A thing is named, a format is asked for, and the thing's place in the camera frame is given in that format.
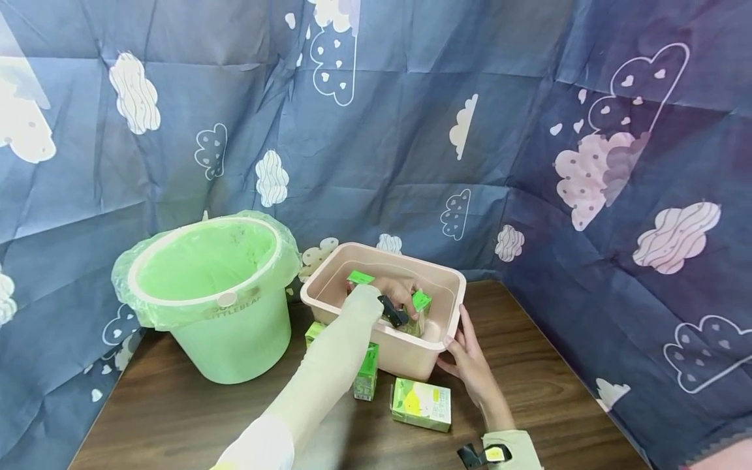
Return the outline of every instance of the arm sleeve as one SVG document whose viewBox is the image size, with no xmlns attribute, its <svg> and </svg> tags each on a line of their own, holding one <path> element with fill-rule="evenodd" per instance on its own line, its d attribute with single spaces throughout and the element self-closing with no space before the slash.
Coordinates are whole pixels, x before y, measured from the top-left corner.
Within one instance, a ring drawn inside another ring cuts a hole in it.
<svg viewBox="0 0 752 470">
<path fill-rule="evenodd" d="M 489 470 L 542 470 L 538 454 L 532 445 L 530 435 L 526 431 L 496 431 L 483 436 L 483 447 L 494 444 L 504 444 L 512 454 L 509 462 L 488 466 Z"/>
<path fill-rule="evenodd" d="M 353 385 L 368 350 L 371 330 L 384 311 L 379 295 L 381 292 L 369 285 L 353 290 L 339 316 L 308 348 L 290 382 L 223 453 L 217 470 L 292 468 L 295 452 L 306 445 Z"/>
</svg>

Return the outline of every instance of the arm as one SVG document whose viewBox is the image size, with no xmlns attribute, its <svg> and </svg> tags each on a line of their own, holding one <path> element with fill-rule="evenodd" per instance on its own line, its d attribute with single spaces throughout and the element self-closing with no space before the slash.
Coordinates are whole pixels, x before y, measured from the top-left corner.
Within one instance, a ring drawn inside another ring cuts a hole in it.
<svg viewBox="0 0 752 470">
<path fill-rule="evenodd" d="M 487 432 L 483 436 L 483 447 L 503 444 L 512 453 L 513 459 L 505 463 L 488 465 L 489 470 L 541 470 L 538 454 L 529 434 L 514 425 L 509 406 L 499 391 L 486 403 L 481 403 L 481 412 Z"/>
<path fill-rule="evenodd" d="M 313 431 L 350 389 L 384 306 L 376 287 L 355 288 L 311 344 L 282 392 L 222 454 L 216 470 L 289 470 Z"/>
<path fill-rule="evenodd" d="M 455 364 L 439 358 L 437 365 L 449 374 L 462 380 L 470 399 L 480 408 L 486 423 L 483 448 L 503 444 L 512 454 L 507 462 L 489 464 L 489 470 L 541 470 L 538 454 L 525 431 L 517 430 L 507 400 L 504 398 L 491 368 L 488 366 L 470 315 L 464 305 L 459 308 L 462 331 L 455 338 L 446 338 L 444 343 L 454 357 Z"/>
</svg>

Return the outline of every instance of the pink plastic basin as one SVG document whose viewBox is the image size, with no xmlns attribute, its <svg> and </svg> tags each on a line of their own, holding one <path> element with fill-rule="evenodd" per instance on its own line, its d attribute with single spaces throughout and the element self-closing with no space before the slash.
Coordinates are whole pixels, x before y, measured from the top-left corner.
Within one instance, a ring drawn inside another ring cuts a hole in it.
<svg viewBox="0 0 752 470">
<path fill-rule="evenodd" d="M 432 298 L 421 338 L 399 332 L 385 320 L 379 320 L 371 332 L 371 342 L 379 345 L 379 369 L 402 378 L 428 379 L 439 353 L 446 350 L 444 336 L 453 337 L 457 331 L 459 306 L 467 287 L 465 276 L 455 269 L 363 244 L 341 244 L 300 291 L 301 300 L 311 307 L 317 321 L 328 325 L 337 318 L 352 271 L 413 278 Z"/>
</svg>

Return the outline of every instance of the trash bin rim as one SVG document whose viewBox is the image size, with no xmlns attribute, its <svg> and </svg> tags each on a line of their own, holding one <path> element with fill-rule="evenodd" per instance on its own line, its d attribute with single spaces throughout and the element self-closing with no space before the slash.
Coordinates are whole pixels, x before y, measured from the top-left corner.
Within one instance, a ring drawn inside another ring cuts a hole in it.
<svg viewBox="0 0 752 470">
<path fill-rule="evenodd" d="M 271 255 L 271 257 L 266 261 L 266 264 L 259 268 L 256 272 L 254 272 L 248 279 L 244 280 L 240 284 L 236 284 L 233 287 L 230 287 L 229 289 L 226 289 L 222 292 L 218 292 L 216 294 L 211 294 L 210 296 L 205 297 L 199 297 L 197 299 L 190 299 L 190 300 L 167 300 L 167 299 L 159 299 L 157 297 L 150 296 L 149 294 L 145 293 L 141 287 L 138 285 L 138 280 L 136 278 L 137 274 L 141 270 L 141 268 L 144 267 L 144 263 L 147 259 L 149 259 L 151 256 L 153 256 L 155 253 L 160 251 L 162 248 L 164 248 L 167 244 L 173 242 L 176 238 L 179 238 L 182 235 L 185 235 L 186 233 L 190 232 L 191 230 L 197 229 L 199 227 L 206 227 L 208 224 L 217 224 L 220 222 L 239 222 L 239 223 L 252 223 L 259 226 L 262 226 L 266 229 L 268 229 L 273 235 L 274 235 L 274 252 Z M 249 217 L 218 217 L 216 219 L 209 219 L 209 220 L 202 220 L 197 223 L 192 223 L 187 226 L 179 227 L 172 232 L 168 233 L 164 237 L 160 238 L 159 240 L 155 241 L 153 244 L 151 244 L 146 250 L 141 252 L 136 259 L 133 261 L 133 264 L 131 265 L 130 269 L 128 270 L 128 286 L 133 293 L 134 296 L 136 296 L 138 299 L 143 300 L 145 302 L 149 302 L 151 304 L 160 305 L 163 307 L 186 307 L 189 305 L 196 305 L 201 304 L 204 302 L 209 302 L 211 300 L 217 300 L 222 294 L 227 293 L 235 293 L 239 289 L 243 289 L 248 284 L 251 284 L 255 282 L 262 274 L 266 272 L 267 269 L 271 267 L 272 264 L 274 264 L 274 261 L 279 257 L 280 252 L 282 251 L 282 239 L 280 237 L 279 232 L 269 223 L 267 223 L 264 220 L 258 220 L 258 219 L 251 219 Z"/>
</svg>

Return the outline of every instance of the green trash bin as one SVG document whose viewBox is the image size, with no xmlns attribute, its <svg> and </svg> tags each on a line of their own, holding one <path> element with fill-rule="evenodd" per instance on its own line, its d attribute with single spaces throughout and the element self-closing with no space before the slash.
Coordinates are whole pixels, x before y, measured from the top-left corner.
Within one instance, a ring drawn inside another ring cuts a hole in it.
<svg viewBox="0 0 752 470">
<path fill-rule="evenodd" d="M 290 344 L 285 287 L 301 265 L 287 227 L 243 211 L 142 241 L 117 259 L 112 283 L 139 323 L 169 331 L 204 377 L 239 384 Z"/>
</svg>

